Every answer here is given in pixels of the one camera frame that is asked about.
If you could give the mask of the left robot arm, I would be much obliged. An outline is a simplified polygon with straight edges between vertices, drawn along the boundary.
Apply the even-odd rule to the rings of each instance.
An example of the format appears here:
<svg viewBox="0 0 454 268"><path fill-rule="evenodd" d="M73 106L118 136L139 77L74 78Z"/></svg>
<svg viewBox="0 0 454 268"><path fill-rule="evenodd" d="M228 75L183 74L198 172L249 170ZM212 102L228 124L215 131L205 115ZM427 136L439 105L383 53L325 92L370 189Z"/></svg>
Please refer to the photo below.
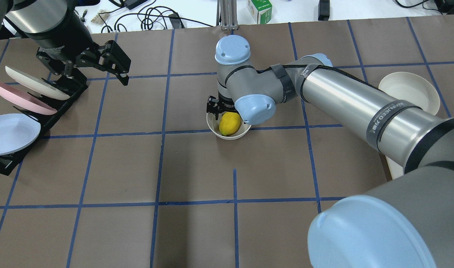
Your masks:
<svg viewBox="0 0 454 268"><path fill-rule="evenodd" d="M76 79L76 68L95 68L127 86L131 59L114 40L95 43L74 7L72 0L0 0L0 28L9 20L34 40L37 57L54 75Z"/></svg>

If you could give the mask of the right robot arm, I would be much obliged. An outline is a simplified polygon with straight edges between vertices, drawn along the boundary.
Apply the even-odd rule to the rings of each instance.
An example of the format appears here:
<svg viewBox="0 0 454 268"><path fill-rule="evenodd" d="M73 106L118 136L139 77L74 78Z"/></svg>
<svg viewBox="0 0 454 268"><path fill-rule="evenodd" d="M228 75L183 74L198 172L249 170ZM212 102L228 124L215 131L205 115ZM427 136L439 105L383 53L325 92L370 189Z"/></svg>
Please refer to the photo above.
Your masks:
<svg viewBox="0 0 454 268"><path fill-rule="evenodd" d="M246 124L273 117L295 96L322 110L404 174L321 212L308 231L314 268L454 268L454 118L334 68L326 55L257 71L238 35L216 44L218 100L208 113L237 112Z"/></svg>

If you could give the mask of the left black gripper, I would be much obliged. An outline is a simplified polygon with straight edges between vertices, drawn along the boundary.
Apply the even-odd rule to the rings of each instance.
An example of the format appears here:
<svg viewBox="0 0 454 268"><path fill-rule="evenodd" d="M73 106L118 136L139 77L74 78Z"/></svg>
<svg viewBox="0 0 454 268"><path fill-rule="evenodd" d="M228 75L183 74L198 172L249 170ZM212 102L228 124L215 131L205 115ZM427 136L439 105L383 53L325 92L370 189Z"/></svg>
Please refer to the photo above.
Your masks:
<svg viewBox="0 0 454 268"><path fill-rule="evenodd" d="M36 58L54 75L72 77L76 68L93 68L115 75L123 86L129 83L131 59L114 40L103 45L91 37L37 38L35 42Z"/></svg>

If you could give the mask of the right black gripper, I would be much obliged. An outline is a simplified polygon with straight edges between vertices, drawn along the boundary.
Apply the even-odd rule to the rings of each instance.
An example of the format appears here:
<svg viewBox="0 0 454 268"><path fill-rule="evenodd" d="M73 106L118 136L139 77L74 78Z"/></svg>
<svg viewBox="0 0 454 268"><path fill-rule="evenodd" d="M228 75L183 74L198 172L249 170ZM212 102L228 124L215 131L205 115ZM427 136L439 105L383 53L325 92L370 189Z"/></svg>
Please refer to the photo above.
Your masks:
<svg viewBox="0 0 454 268"><path fill-rule="evenodd" d="M213 114L218 120L220 114L224 112L237 112L232 99L218 94L218 97L209 96L207 101L207 114Z"/></svg>

